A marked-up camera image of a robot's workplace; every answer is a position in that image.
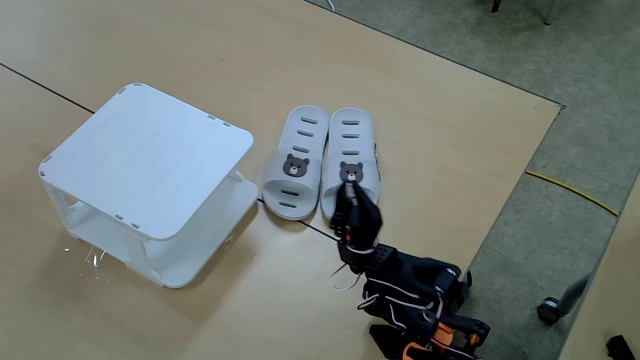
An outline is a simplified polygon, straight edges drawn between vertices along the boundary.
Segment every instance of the box leg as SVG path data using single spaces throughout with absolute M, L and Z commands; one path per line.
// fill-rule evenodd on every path
M 244 181 L 244 176 L 240 173 L 240 171 L 238 170 L 233 170 L 230 174 L 230 176 L 236 180 L 238 180 L 239 182 L 243 182 Z
M 58 212 L 58 216 L 60 216 L 64 227 L 69 229 L 69 220 L 67 219 L 67 216 L 71 213 L 73 207 L 67 204 L 67 201 L 64 199 L 64 192 L 47 184 L 45 184 L 45 186 L 49 197 L 51 197 L 51 201 L 53 201 L 53 204 L 56 206 L 56 211 Z
M 142 239 L 125 239 L 124 243 L 128 251 L 128 259 L 125 264 L 140 275 L 149 278 L 157 284 L 164 285 L 160 281 L 160 274 L 153 269 L 151 261 L 149 261 L 149 257 L 147 256 L 147 250 L 142 242 Z

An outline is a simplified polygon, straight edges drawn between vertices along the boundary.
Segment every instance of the slipper hole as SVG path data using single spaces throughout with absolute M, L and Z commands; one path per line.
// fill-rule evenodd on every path
M 287 194 L 287 195 L 292 195 L 292 196 L 299 196 L 300 194 L 293 192 L 293 191 L 289 191 L 289 190 L 280 190 L 283 194 Z
M 318 123 L 318 120 L 316 120 L 316 119 L 309 119 L 309 118 L 306 118 L 306 117 L 304 117 L 304 116 L 300 117 L 300 120 L 302 120 L 302 121 L 304 121 L 304 122 L 306 122 L 306 123 L 309 123 L 309 124 L 314 124 L 314 125 Z
M 309 153 L 309 149 L 303 148 L 302 146 L 298 146 L 298 145 L 293 145 L 293 150 L 303 152 L 305 154 Z
M 282 205 L 282 206 L 286 206 L 286 207 L 294 208 L 294 209 L 298 207 L 297 205 L 289 204 L 289 203 L 282 202 L 282 201 L 280 201 L 278 204 L 280 204 L 280 205 Z
M 302 136 L 313 137 L 313 133 L 308 132 L 308 131 L 304 131 L 304 130 L 298 130 L 298 134 L 300 134 Z

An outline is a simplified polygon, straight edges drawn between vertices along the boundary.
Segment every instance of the wooden table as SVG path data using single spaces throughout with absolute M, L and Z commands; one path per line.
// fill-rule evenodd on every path
M 96 110 L 145 82 L 251 131 L 262 183 L 288 112 L 374 118 L 385 243 L 465 269 L 560 105 L 301 0 L 0 0 L 0 61 Z M 320 211 L 310 219 L 328 231 Z
M 562 360 L 610 360 L 605 344 L 622 334 L 640 356 L 640 181 L 627 201 L 609 246 L 584 295 Z
M 366 109 L 383 241 L 463 269 L 560 110 L 300 0 L 0 0 L 0 9 L 4 64 L 90 110 L 145 82 L 245 128 L 255 144 L 240 170 L 257 183 L 290 109 Z M 0 358 L 380 357 L 370 318 L 355 310 L 359 289 L 326 283 L 335 245 L 260 204 L 188 288 L 157 288 L 108 257 L 96 279 L 83 262 L 89 248 L 64 233 L 36 173 L 91 114 L 0 70 Z M 323 227 L 320 216 L 308 221 Z

